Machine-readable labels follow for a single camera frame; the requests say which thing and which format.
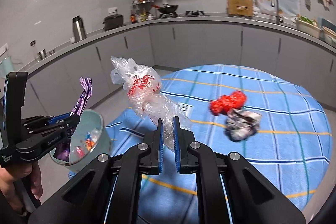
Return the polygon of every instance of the purple packaging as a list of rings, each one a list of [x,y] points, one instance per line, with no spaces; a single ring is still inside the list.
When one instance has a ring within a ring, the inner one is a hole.
[[[81,115],[83,110],[85,109],[86,103],[88,101],[88,99],[91,97],[92,95],[92,80],[91,78],[84,78],[81,77],[80,78],[80,83],[83,87],[83,92],[80,95],[75,107],[73,108],[73,110],[70,112],[70,116],[72,115]],[[63,141],[62,143],[59,143],[56,146],[56,150],[55,153],[53,155],[54,158],[58,159],[58,160],[63,160],[66,162],[69,162],[69,156],[70,156],[70,141],[71,141],[71,136],[73,135],[73,133],[75,132],[76,127],[71,127],[68,129],[67,132],[67,136],[68,138]]]

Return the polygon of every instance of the light green bucket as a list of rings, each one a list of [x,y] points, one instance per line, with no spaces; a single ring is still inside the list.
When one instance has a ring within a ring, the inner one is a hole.
[[[99,137],[94,147],[90,151],[88,151],[86,148],[83,147],[83,143],[87,133],[91,132],[93,129],[98,129]],[[81,115],[81,121],[77,125],[77,128],[71,137],[69,162],[54,158],[53,154],[55,152],[55,149],[50,151],[49,155],[57,164],[63,165],[70,171],[78,173],[99,154],[109,154],[111,151],[111,145],[112,142],[104,127],[103,117],[97,112],[91,109],[87,109],[83,111]],[[73,152],[74,150],[76,150],[76,146],[81,146],[83,148],[83,151],[85,152],[85,155],[81,159],[79,159],[76,153]]]

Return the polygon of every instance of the blue plaid tablecloth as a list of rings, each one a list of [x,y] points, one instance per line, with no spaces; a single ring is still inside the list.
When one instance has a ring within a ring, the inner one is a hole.
[[[262,115],[258,133],[238,143],[224,133],[226,116],[209,111],[211,100],[234,90],[246,94],[245,109]],[[332,152],[326,114],[307,90],[260,70],[207,65],[166,75],[161,93],[186,109],[197,141],[221,154],[239,152],[297,208],[305,207]],[[140,143],[156,126],[128,108],[106,129],[114,156]],[[179,175],[174,153],[165,147],[162,174],[143,176],[138,223],[198,223],[196,191],[195,175]]]

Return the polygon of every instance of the human hand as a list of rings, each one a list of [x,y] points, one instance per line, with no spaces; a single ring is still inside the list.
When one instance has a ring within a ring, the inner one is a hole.
[[[36,199],[43,194],[41,184],[41,170],[37,162],[32,164],[16,164],[6,168],[0,168],[0,191],[7,199],[10,206],[18,213],[22,213],[23,204],[17,196],[14,181],[22,179],[30,174],[31,192]]]

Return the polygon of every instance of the crumpled plastic bag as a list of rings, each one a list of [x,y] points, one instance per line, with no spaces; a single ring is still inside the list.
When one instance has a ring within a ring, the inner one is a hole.
[[[122,84],[127,91],[128,99],[134,112],[141,118],[148,115],[157,125],[162,119],[164,144],[174,151],[173,118],[179,117],[180,126],[190,130],[191,121],[187,118],[180,105],[160,94],[161,78],[152,67],[138,65],[132,58],[118,58],[111,56],[115,67],[111,71],[111,80],[114,84]]]

